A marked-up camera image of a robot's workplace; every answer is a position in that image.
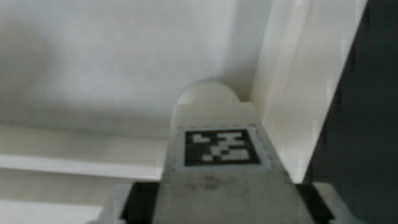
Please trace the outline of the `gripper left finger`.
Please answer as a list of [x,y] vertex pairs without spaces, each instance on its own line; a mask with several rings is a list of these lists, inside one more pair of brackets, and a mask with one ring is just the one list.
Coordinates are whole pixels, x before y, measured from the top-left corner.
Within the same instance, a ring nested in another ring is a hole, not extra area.
[[151,224],[158,188],[158,182],[117,184],[98,218],[87,224]]

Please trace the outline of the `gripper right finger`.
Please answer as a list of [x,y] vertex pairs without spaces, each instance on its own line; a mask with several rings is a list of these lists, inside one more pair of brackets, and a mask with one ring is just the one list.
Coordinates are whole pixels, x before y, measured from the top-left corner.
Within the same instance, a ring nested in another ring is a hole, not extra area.
[[362,224],[329,183],[297,184],[314,224]]

